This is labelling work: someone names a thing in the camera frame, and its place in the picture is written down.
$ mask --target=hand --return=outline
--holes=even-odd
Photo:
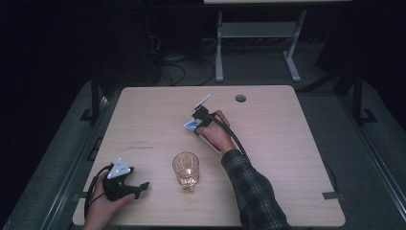
[[[224,116],[221,110],[217,110],[215,114],[217,120],[223,122],[227,127],[230,126],[227,118]],[[196,132],[205,136],[213,145],[219,147],[223,154],[228,150],[236,149],[230,134],[216,122],[211,122],[208,126],[200,127],[196,130]]]
[[[134,194],[131,194],[126,195],[114,202],[110,201],[107,196],[105,196],[104,188],[102,187],[102,180],[107,176],[107,174],[108,172],[102,173],[96,182],[95,192],[92,195],[89,212],[83,226],[84,230],[102,229],[105,225],[107,225],[117,210],[125,206],[135,197]]]

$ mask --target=flannel shirt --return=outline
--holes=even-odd
[[[221,165],[233,184],[244,229],[292,229],[269,180],[257,172],[239,150],[227,151]]]

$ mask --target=white metal frame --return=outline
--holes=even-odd
[[[292,43],[283,57],[293,81],[300,81],[298,70],[293,62],[306,11],[301,11],[296,22],[222,22],[222,12],[218,13],[217,21],[217,52],[215,54],[215,80],[223,82],[223,63],[221,59],[221,41],[227,37],[291,37]]]

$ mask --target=clear glass cup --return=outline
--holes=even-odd
[[[199,181],[199,160],[191,152],[184,151],[175,156],[172,162],[176,178],[183,190],[192,192]]]

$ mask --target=black cable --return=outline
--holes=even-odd
[[[248,162],[250,162],[250,159],[248,158],[247,152],[245,151],[244,147],[242,144],[239,142],[237,136],[233,133],[233,131],[223,122],[219,121],[213,114],[209,114],[208,117],[212,120],[215,121],[217,124],[219,124],[221,127],[223,127],[230,135],[231,137],[236,141],[236,144],[239,147],[239,150],[241,151],[242,155],[247,158]]]
[[[90,183],[89,190],[87,191],[86,199],[85,199],[85,201],[84,201],[84,219],[86,219],[87,213],[89,212],[89,207],[90,207],[90,204],[91,204],[90,199],[92,198],[93,189],[94,189],[95,186],[96,186],[96,182],[98,181],[99,176],[100,176],[104,171],[106,171],[106,170],[111,171],[111,169],[113,169],[113,166],[114,166],[113,164],[111,164],[111,165],[109,165],[109,166],[105,166],[104,168],[102,168],[102,169],[96,174],[95,177],[93,177],[92,183]]]
[[[163,69],[162,74],[164,76],[164,81],[167,83],[168,86],[176,86],[176,84],[181,82],[186,77],[186,70],[183,67],[179,66],[179,65],[166,64],[163,67],[165,67],[165,70],[167,71],[167,72],[165,72],[165,70]],[[178,80],[177,82],[174,82],[173,77],[170,74],[168,67],[176,67],[176,68],[179,68],[180,70],[182,70],[182,72],[183,72],[182,78],[180,80]]]
[[[202,60],[202,61],[208,63],[212,67],[212,73],[211,73],[210,77],[208,79],[204,80],[203,82],[195,85],[195,86],[202,86],[202,85],[206,84],[207,82],[211,81],[215,77],[215,67],[208,60],[206,60],[204,58],[198,58],[198,57],[182,57],[182,58],[179,58],[177,60],[167,61],[167,63],[162,65],[163,68],[166,67],[166,66],[177,67],[177,68],[180,68],[182,70],[182,72],[183,72],[182,78],[179,81],[174,82],[173,77],[170,74],[168,68],[166,69],[167,71],[165,71],[163,69],[162,74],[164,76],[164,81],[167,83],[167,85],[176,86],[178,83],[180,83],[186,77],[186,70],[183,67],[179,66],[179,65],[175,65],[175,63],[185,61],[185,60],[188,60],[188,59],[199,59],[199,60]]]
[[[217,116],[220,118],[221,122],[223,122],[224,124],[226,124],[226,122],[224,122],[224,120],[221,118],[220,115],[218,115],[216,112],[214,112],[213,114],[214,114],[214,115],[217,115]]]
[[[93,202],[95,202],[98,198],[102,197],[105,193],[102,193],[98,195],[98,197],[94,198],[92,201],[90,201],[89,206],[92,205]]]
[[[73,226],[74,226],[74,223],[71,221],[71,223],[68,226],[68,230],[71,230]]]

